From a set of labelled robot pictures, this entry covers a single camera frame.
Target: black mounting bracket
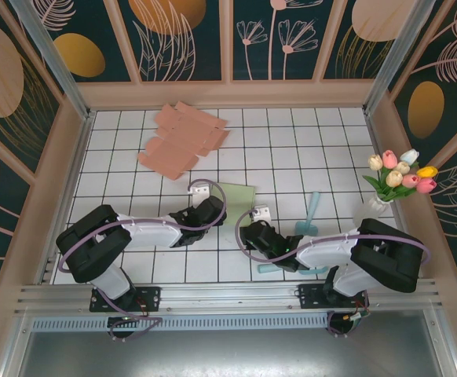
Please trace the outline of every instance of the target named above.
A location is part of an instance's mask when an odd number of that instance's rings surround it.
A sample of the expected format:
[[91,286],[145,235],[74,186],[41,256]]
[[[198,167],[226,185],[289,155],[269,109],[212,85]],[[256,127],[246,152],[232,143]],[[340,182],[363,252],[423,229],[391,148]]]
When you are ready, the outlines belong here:
[[295,291],[300,301],[301,309],[334,309],[334,308],[356,308],[356,301],[364,302],[364,293],[360,292],[353,297],[336,299],[335,302],[327,299],[324,294],[324,284],[300,284]]
[[[127,312],[140,313],[141,306],[138,301],[145,303],[146,308],[143,308],[145,312],[158,312],[160,304],[160,287],[136,287],[135,299],[126,308]],[[90,297],[89,311],[91,313],[117,313],[112,307],[110,307],[106,301],[101,297],[97,289],[92,290]]]

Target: white grid floor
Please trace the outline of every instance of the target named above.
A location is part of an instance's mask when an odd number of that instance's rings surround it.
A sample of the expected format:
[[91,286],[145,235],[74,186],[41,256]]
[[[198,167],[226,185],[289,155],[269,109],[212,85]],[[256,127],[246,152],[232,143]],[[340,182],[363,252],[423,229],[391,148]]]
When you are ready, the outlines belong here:
[[[204,110],[228,120],[230,134],[218,151],[201,157],[176,181],[137,163],[155,136],[158,111],[98,112],[79,175],[67,226],[100,204],[120,214],[154,218],[189,205],[187,185],[197,178],[251,185],[256,204],[267,204],[284,236],[306,217],[312,192],[321,192],[313,224],[320,236],[354,228],[352,217],[373,188],[362,175],[374,153],[360,108],[231,108]],[[388,209],[382,221],[396,226]],[[315,280],[322,275],[260,274],[257,262],[236,249],[234,227],[211,229],[189,247],[126,250],[116,261],[135,284]],[[55,272],[54,284],[73,284]]]

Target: yellow tulip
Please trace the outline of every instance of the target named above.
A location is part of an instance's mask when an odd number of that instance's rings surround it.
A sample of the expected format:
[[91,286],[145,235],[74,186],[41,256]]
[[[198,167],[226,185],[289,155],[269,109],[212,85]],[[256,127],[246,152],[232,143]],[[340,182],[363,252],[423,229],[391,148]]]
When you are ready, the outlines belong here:
[[420,178],[432,178],[438,174],[438,169],[436,167],[423,167],[422,169],[417,170],[417,175]]

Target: pink tulip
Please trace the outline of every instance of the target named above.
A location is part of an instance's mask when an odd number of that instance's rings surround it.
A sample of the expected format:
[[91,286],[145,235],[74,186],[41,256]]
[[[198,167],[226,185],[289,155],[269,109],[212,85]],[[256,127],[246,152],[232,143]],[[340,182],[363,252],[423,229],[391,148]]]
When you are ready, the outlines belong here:
[[398,158],[389,149],[382,154],[382,162],[387,169],[394,169],[398,164]]
[[411,188],[415,187],[419,182],[420,182],[420,177],[418,177],[415,174],[407,174],[407,175],[403,176],[403,181],[401,182],[401,184],[404,187],[411,189]]
[[432,178],[423,178],[420,180],[420,182],[416,186],[417,191],[420,192],[421,194],[427,194],[428,192],[433,191],[433,189],[435,187],[436,187],[436,182],[433,181]]

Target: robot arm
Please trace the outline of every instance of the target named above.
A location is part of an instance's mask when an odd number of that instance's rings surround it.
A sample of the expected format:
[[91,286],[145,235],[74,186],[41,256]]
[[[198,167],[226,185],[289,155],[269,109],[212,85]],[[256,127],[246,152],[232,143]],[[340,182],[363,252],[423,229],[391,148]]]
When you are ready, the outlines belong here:
[[[296,255],[275,262],[287,271],[315,269],[319,265],[337,266],[331,269],[325,284],[325,287],[331,286],[337,296],[350,298],[379,284],[400,292],[415,291],[422,249],[397,241],[348,239],[355,235],[395,236],[419,243],[416,238],[375,219],[365,219],[358,229],[328,237],[284,238],[267,221],[256,221],[240,229],[243,243],[249,249],[259,250],[268,259],[301,247]],[[330,238],[336,240],[317,243]]]
[[[130,224],[107,229],[89,239],[66,260],[77,283],[92,283],[111,300],[119,300],[119,307],[125,308],[132,300],[134,287],[126,273],[113,264],[124,248],[191,245],[201,240],[207,229],[185,230],[168,223],[199,228],[216,221],[222,207],[221,200],[215,196],[208,196],[196,207],[188,207],[156,219],[167,223],[134,223],[132,217],[115,213],[109,205],[101,205],[62,232],[57,237],[56,244],[61,254],[65,255],[84,236],[102,225],[131,220]],[[222,225],[225,219],[226,214],[214,226]]]

